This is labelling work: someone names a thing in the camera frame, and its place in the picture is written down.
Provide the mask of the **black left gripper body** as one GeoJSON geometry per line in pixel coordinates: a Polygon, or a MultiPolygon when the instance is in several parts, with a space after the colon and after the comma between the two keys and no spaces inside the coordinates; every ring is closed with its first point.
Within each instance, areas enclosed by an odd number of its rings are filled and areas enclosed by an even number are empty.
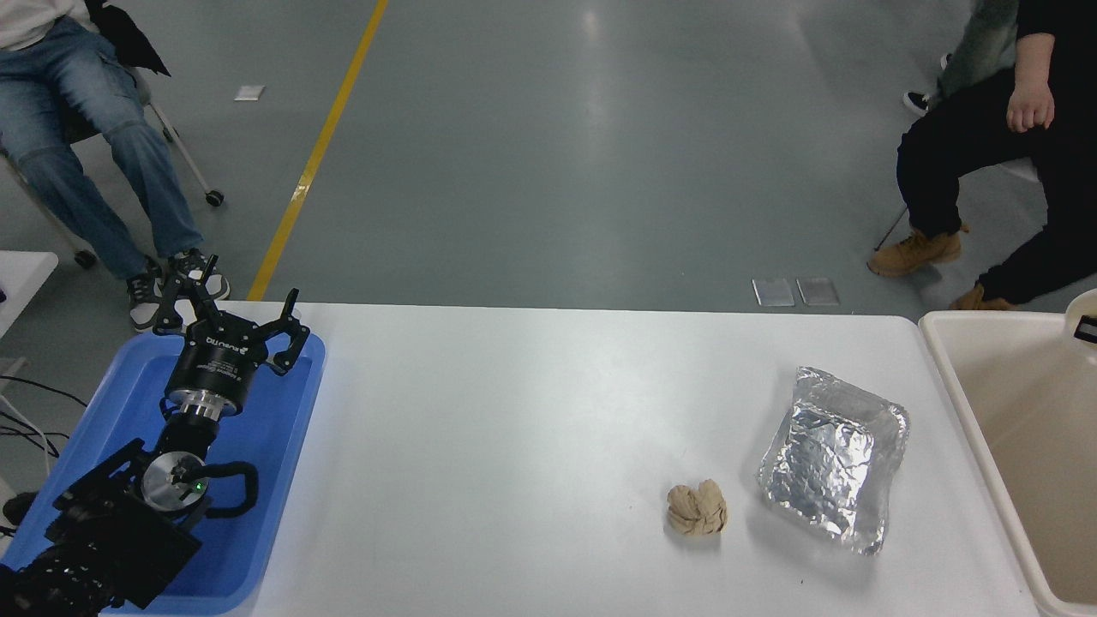
{"type": "Polygon", "coordinates": [[[193,321],[165,396],[181,404],[185,394],[204,391],[224,399],[227,405],[244,405],[255,372],[267,358],[258,328],[250,319],[193,321]]]}

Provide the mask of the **person's hand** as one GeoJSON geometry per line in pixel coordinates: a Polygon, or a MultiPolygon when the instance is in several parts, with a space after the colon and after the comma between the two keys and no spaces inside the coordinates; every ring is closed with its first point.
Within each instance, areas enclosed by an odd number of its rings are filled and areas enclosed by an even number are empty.
{"type": "Polygon", "coordinates": [[[1022,134],[1028,130],[1049,130],[1055,117],[1055,101],[1047,81],[1018,81],[1008,101],[1007,130],[1022,134]]]}

